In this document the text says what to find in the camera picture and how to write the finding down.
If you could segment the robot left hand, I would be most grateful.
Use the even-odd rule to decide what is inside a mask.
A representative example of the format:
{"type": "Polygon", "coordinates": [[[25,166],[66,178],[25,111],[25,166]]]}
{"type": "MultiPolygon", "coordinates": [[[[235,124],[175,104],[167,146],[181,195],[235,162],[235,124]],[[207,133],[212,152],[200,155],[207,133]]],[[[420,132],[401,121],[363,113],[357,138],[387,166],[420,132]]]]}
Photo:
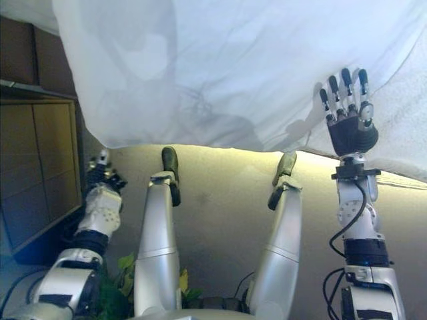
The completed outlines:
{"type": "Polygon", "coordinates": [[[108,149],[102,149],[98,156],[89,160],[85,181],[87,192],[100,185],[106,185],[120,193],[127,185],[127,181],[118,174],[116,169],[112,168],[108,149]]]}

